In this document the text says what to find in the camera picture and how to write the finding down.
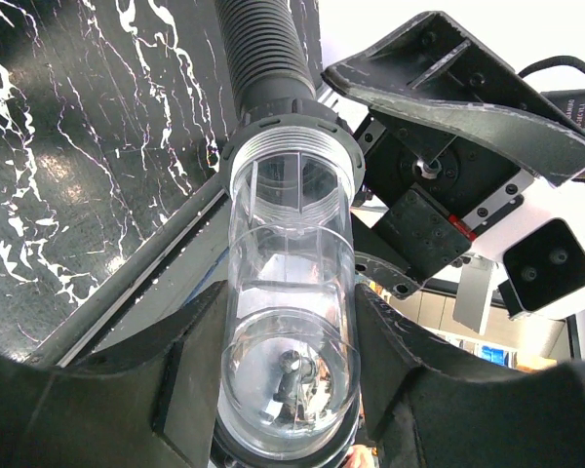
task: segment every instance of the black marble wall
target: black marble wall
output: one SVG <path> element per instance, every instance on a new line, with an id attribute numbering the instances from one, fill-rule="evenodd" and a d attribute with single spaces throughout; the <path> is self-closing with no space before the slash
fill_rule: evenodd
<path id="1" fill-rule="evenodd" d="M 316 0 L 290 0 L 320 80 Z M 23 360 L 217 170 L 212 0 L 0 0 L 0 352 Z"/>

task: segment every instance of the black plastic bracket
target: black plastic bracket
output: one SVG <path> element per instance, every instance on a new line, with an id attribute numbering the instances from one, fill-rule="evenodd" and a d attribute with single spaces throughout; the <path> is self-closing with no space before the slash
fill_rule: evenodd
<path id="1" fill-rule="evenodd" d="M 207 466 L 226 302 L 215 283 L 65 369 L 0 356 L 0 467 Z"/>
<path id="2" fill-rule="evenodd" d="M 527 375 L 448 344 L 365 285 L 355 301 L 380 466 L 585 467 L 585 363 Z"/>
<path id="3" fill-rule="evenodd" d="M 416 16 L 324 79 L 391 133 L 403 127 L 380 114 L 473 141 L 555 186 L 585 170 L 585 132 L 445 13 Z"/>
<path id="4" fill-rule="evenodd" d="M 472 246 L 465 228 L 414 184 L 379 220 L 373 230 L 415 268 L 415 276 L 431 278 Z"/>

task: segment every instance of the transparent tube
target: transparent tube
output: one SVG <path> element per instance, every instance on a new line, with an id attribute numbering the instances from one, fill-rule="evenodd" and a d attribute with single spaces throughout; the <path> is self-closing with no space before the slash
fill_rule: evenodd
<path id="1" fill-rule="evenodd" d="M 358 395 L 352 174 L 324 133 L 262 138 L 232 182 L 218 413 L 246 449 L 289 460 L 323 447 Z"/>

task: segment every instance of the black cable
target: black cable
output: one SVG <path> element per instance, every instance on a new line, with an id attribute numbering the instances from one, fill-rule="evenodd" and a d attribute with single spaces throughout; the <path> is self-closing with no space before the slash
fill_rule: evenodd
<path id="1" fill-rule="evenodd" d="M 526 76 L 530 75 L 531 73 L 535 73 L 536 71 L 545 70 L 547 68 L 562 65 L 571 66 L 585 73 L 585 62 L 580 58 L 576 58 L 573 56 L 555 56 L 545 58 L 544 60 L 537 61 L 533 65 L 529 65 L 523 71 L 518 73 L 518 76 L 520 76 L 521 78 L 525 78 Z"/>

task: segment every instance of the bolt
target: bolt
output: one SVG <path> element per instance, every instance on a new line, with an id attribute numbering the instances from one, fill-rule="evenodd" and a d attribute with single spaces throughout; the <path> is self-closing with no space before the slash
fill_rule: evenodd
<path id="1" fill-rule="evenodd" d="M 435 32 L 427 31 L 422 35 L 422 40 L 420 42 L 422 42 L 422 45 L 424 47 L 428 47 L 434 42 L 436 42 L 436 37 L 437 36 Z"/>
<path id="2" fill-rule="evenodd" d="M 486 77 L 484 75 L 482 75 L 481 73 L 474 73 L 470 77 L 470 86 L 472 86 L 473 88 L 479 88 L 480 86 L 483 86 L 483 84 L 485 82 L 486 82 Z"/>
<path id="3" fill-rule="evenodd" d="M 567 262 L 567 252 L 565 249 L 556 248 L 550 252 L 548 258 L 554 265 L 563 265 Z"/>
<path id="4" fill-rule="evenodd" d="M 420 169 L 420 175 L 428 180 L 438 178 L 438 174 L 442 171 L 442 164 L 438 160 L 433 161 L 431 164 L 418 160 L 416 166 Z"/>
<path id="5" fill-rule="evenodd" d="M 537 278 L 537 270 L 532 266 L 526 266 L 523 268 L 521 276 L 523 277 L 523 280 L 525 280 L 527 283 L 530 283 L 531 281 L 535 280 L 535 278 Z"/>

